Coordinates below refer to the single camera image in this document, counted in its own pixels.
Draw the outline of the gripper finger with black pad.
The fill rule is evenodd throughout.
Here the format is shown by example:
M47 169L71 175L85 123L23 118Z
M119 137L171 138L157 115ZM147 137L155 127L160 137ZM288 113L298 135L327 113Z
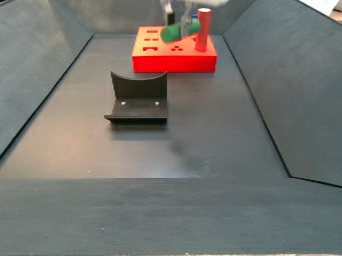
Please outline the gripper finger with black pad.
M165 25L172 25L175 23L175 12L172 10L171 0L160 0L160 7Z

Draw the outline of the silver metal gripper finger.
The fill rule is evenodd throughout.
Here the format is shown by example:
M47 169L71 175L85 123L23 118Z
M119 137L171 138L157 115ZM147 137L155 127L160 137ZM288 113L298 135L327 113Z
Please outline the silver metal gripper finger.
M184 13L180 18L180 35L188 36L199 30L198 19L191 16L191 10L195 6L192 1L184 0Z

